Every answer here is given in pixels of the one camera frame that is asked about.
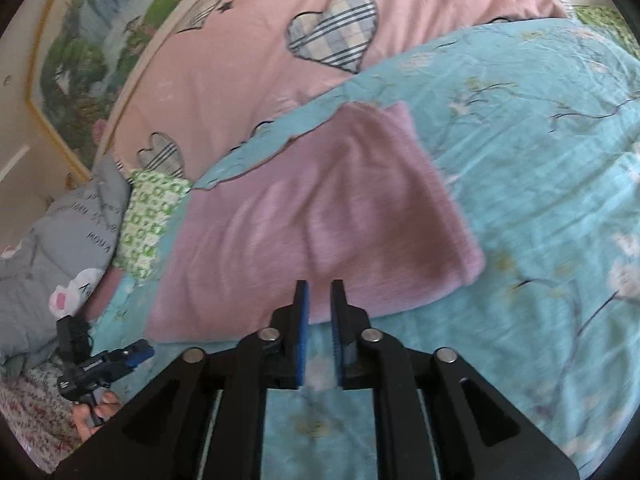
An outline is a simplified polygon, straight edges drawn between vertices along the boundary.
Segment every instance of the finger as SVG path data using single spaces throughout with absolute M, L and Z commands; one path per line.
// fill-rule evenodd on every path
M 113 392 L 106 391 L 102 394 L 101 404 L 120 404 L 120 399 Z
M 120 403 L 101 404 L 100 406 L 97 406 L 94 411 L 95 411 L 95 414 L 98 415 L 100 418 L 107 419 L 107 418 L 111 418 L 113 415 L 118 413 L 121 408 L 122 408 L 122 405 Z
M 86 404 L 76 404 L 71 412 L 74 424 L 78 429 L 80 439 L 83 442 L 89 440 L 92 436 L 91 430 L 86 424 L 87 419 L 91 416 L 91 410 Z

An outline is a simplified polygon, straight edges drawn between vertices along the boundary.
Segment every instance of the green patterned cushion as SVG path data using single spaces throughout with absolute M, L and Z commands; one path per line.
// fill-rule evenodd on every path
M 139 280 L 151 274 L 166 222 L 191 182 L 157 171 L 134 171 L 133 192 L 124 215 L 114 264 Z
M 609 6 L 575 7 L 581 22 L 595 28 L 601 35 L 619 44 L 629 54 L 640 59 L 638 40 L 619 10 Z

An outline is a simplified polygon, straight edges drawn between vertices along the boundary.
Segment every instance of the plaid heart pattern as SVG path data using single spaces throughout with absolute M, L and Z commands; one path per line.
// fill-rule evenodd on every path
M 178 145 L 168 135 L 159 132 L 151 134 L 149 148 L 138 152 L 138 160 L 145 170 L 184 177 L 182 154 Z
M 358 73 L 378 28 L 373 0 L 331 0 L 324 12 L 302 12 L 287 29 L 291 53 Z
M 182 28 L 176 32 L 176 34 L 180 34 L 181 32 L 186 32 L 187 30 L 200 30 L 204 27 L 207 18 L 210 14 L 218 8 L 222 0 L 202 0 L 202 4 L 200 6 L 196 6 L 192 9 L 189 15 L 183 21 Z

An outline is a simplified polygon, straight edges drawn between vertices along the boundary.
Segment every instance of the gray pillow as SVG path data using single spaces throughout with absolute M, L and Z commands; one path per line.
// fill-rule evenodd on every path
M 85 186 L 56 200 L 15 253 L 0 256 L 0 374 L 55 350 L 56 321 L 75 315 L 113 256 L 130 187 L 107 155 Z

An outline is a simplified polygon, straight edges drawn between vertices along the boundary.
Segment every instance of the white cartoon plush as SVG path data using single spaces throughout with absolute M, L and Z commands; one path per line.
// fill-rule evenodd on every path
M 74 316 L 100 281 L 103 270 L 85 269 L 69 282 L 68 287 L 57 286 L 49 298 L 49 310 L 56 319 Z
M 0 260 L 8 260 L 15 253 L 17 253 L 21 248 L 22 248 L 22 241 L 21 240 L 20 240 L 20 243 L 18 244 L 17 247 L 13 247 L 13 246 L 6 247 L 4 249 L 4 251 L 2 251 L 2 253 L 0 254 Z

